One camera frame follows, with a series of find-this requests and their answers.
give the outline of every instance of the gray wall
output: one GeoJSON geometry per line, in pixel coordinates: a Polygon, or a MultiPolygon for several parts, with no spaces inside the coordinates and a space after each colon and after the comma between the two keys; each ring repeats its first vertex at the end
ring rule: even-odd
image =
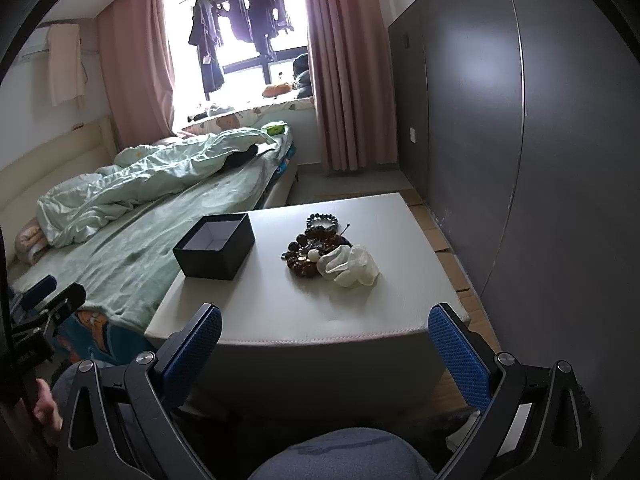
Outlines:
{"type": "Polygon", "coordinates": [[[640,64],[593,0],[416,0],[389,31],[401,167],[502,348],[572,362],[603,476],[640,426],[640,64]]]}

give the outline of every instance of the black box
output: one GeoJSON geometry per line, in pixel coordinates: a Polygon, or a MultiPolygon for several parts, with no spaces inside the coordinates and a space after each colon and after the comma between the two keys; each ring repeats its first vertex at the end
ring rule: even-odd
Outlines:
{"type": "Polygon", "coordinates": [[[232,280],[255,242],[247,213],[205,216],[174,247],[190,278],[232,280]]]}

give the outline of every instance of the blue grip pad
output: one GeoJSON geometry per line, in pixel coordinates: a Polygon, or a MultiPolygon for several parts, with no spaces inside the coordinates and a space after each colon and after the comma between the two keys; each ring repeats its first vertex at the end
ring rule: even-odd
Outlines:
{"type": "Polygon", "coordinates": [[[187,400],[191,387],[213,352],[222,333],[222,314],[212,308],[175,353],[162,375],[162,405],[166,410],[178,408],[187,400]]]}
{"type": "Polygon", "coordinates": [[[25,312],[31,310],[56,290],[57,286],[58,282],[53,276],[50,274],[45,276],[22,295],[22,303],[20,306],[25,312]]]}
{"type": "Polygon", "coordinates": [[[484,413],[491,402],[489,370],[439,305],[429,313],[428,329],[466,403],[484,413]]]}

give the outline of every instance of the hand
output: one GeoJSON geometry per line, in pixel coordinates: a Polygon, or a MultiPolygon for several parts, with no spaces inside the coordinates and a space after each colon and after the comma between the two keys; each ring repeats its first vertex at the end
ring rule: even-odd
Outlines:
{"type": "Polygon", "coordinates": [[[36,382],[38,383],[38,400],[33,409],[33,415],[43,426],[42,433],[47,444],[56,446],[62,430],[62,417],[47,381],[36,379],[36,382]]]}

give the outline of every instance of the mint green duvet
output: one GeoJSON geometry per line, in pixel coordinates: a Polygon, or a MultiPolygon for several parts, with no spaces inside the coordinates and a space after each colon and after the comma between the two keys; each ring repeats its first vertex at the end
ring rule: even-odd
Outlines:
{"type": "Polygon", "coordinates": [[[219,171],[234,152],[276,142],[264,131],[238,128],[171,146],[120,152],[113,166],[83,174],[38,199],[37,217],[49,244],[82,243],[136,206],[177,194],[219,171]]]}
{"type": "Polygon", "coordinates": [[[81,283],[87,293],[85,308],[144,333],[180,270],[174,245],[205,215],[253,209],[291,143],[287,130],[274,137],[272,150],[240,168],[125,211],[84,243],[50,249],[14,287],[26,290],[47,274],[58,280],[58,291],[72,282],[81,283]]]}

